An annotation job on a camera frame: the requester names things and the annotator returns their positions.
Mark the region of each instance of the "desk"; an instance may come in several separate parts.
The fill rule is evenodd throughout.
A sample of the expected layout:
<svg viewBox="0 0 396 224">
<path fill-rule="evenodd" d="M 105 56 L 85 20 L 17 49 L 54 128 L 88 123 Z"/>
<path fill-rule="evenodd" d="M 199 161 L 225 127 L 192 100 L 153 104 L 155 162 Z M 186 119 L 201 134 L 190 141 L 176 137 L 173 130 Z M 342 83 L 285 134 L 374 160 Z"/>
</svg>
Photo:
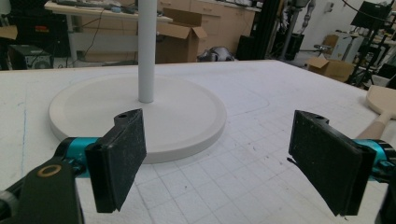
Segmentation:
<svg viewBox="0 0 396 224">
<path fill-rule="evenodd" d="M 124 21 L 138 21 L 138 14 L 114 13 L 108 10 L 90 10 L 76 7 L 60 6 L 48 1 L 45 9 L 51 10 L 56 14 L 64 14 L 67 17 L 69 32 L 70 51 L 73 62 L 78 59 L 78 50 L 87 50 L 93 39 L 94 45 L 91 50 L 102 50 L 110 52 L 137 51 L 137 36 L 128 35 L 96 35 L 86 33 L 75 33 L 71 16 L 90 16 L 93 18 L 107 18 Z M 157 17 L 157 22 L 169 22 L 172 19 L 167 17 Z"/>
<path fill-rule="evenodd" d="M 82 80 L 136 74 L 137 66 L 6 71 L 0 74 L 0 189 L 52 157 L 58 139 L 48 108 Z M 368 183 L 357 217 L 334 217 L 298 168 L 287 162 L 293 113 L 320 114 L 350 138 L 377 114 L 366 91 L 276 61 L 156 65 L 213 91 L 226 105 L 219 141 L 179 161 L 143 165 L 121 211 L 96 214 L 90 180 L 78 179 L 86 223 L 373 224 L 386 184 Z M 396 122 L 383 139 L 396 146 Z"/>
</svg>

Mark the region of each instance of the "beige paddle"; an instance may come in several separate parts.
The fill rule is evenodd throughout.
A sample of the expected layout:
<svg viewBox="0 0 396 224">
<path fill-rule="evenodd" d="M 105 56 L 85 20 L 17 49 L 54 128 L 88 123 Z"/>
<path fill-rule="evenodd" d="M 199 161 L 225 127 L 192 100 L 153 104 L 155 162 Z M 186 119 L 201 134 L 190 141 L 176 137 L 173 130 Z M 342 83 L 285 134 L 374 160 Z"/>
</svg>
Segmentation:
<svg viewBox="0 0 396 224">
<path fill-rule="evenodd" d="M 396 90 L 372 85 L 367 92 L 366 102 L 379 117 L 357 138 L 380 139 L 388 121 L 396 119 Z"/>
</svg>

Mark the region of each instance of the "white pole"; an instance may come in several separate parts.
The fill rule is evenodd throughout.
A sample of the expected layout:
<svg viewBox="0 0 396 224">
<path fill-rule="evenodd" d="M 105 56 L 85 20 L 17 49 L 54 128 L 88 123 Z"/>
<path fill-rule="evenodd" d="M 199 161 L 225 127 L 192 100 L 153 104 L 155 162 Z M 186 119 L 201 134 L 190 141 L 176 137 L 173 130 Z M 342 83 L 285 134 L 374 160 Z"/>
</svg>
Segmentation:
<svg viewBox="0 0 396 224">
<path fill-rule="evenodd" d="M 154 101 L 155 38 L 157 33 L 157 1 L 139 1 L 138 63 L 139 101 Z"/>
</svg>

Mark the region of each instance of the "circular platform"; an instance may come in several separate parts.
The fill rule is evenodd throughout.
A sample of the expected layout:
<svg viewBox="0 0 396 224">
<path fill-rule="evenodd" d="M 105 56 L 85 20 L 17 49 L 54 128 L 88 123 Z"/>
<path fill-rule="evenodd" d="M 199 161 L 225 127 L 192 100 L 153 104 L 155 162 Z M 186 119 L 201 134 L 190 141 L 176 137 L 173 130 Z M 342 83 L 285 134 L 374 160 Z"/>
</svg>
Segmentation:
<svg viewBox="0 0 396 224">
<path fill-rule="evenodd" d="M 137 75 L 110 75 L 80 82 L 52 100 L 51 129 L 60 140 L 101 137 L 114 126 L 115 116 L 142 108 L 148 151 L 144 163 L 191 156 L 215 143 L 224 129 L 224 104 L 194 83 L 156 77 L 153 103 L 140 103 L 137 94 Z"/>
</svg>

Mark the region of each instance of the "black pole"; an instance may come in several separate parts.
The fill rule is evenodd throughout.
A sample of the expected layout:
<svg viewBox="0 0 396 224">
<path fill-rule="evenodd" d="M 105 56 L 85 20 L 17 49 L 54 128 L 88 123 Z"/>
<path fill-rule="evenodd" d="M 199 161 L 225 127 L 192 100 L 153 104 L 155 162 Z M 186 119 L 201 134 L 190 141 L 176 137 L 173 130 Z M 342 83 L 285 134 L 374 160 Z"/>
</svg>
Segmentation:
<svg viewBox="0 0 396 224">
<path fill-rule="evenodd" d="M 264 1 L 260 12 L 259 22 L 254 36 L 251 60 L 265 59 L 265 52 L 271 40 L 271 35 L 276 21 L 276 13 L 280 0 Z"/>
</svg>

